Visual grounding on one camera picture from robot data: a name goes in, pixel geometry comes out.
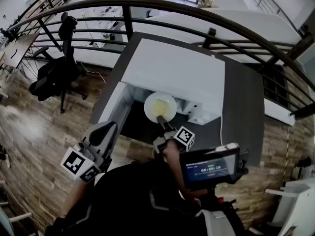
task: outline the white cable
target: white cable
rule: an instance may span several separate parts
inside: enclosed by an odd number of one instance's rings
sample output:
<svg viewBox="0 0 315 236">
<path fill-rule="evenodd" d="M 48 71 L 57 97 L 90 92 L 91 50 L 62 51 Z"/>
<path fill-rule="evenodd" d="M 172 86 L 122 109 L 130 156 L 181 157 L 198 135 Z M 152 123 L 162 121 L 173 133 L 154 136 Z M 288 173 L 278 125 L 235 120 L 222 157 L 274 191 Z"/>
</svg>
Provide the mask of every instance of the white cable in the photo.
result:
<svg viewBox="0 0 315 236">
<path fill-rule="evenodd" d="M 222 127 L 223 127 L 223 114 L 221 115 L 221 127 L 220 127 L 220 141 L 221 141 L 221 146 L 223 146 L 223 142 L 222 142 Z"/>
<path fill-rule="evenodd" d="M 22 207 L 23 210 L 24 210 L 26 213 L 28 213 L 28 211 L 24 208 L 24 206 L 21 205 L 21 204 L 18 202 L 18 200 L 17 200 L 16 197 L 14 196 L 14 194 L 13 194 L 13 192 L 12 192 L 10 186 L 8 186 L 7 184 L 6 184 L 6 186 L 10 189 L 10 192 L 11 192 L 11 194 L 12 194 L 11 196 L 15 199 L 15 202 L 17 202 L 18 205 L 19 205 L 20 207 Z M 46 230 L 40 225 L 40 223 L 39 223 L 36 219 L 34 219 L 34 218 L 32 218 L 32 217 L 30 217 L 30 219 L 34 220 L 34 221 L 41 227 L 41 229 L 43 229 L 44 232 L 46 231 Z"/>
<path fill-rule="evenodd" d="M 94 72 L 90 72 L 90 71 L 82 64 L 82 62 L 80 62 L 80 63 L 81 63 L 81 65 L 84 67 L 84 69 L 85 69 L 88 73 L 94 73 Z M 94 74 L 99 74 L 100 77 L 103 79 L 104 83 L 106 83 L 106 81 L 104 80 L 104 78 L 102 77 L 102 75 L 101 75 L 100 73 L 96 72 L 96 73 L 94 73 Z"/>
</svg>

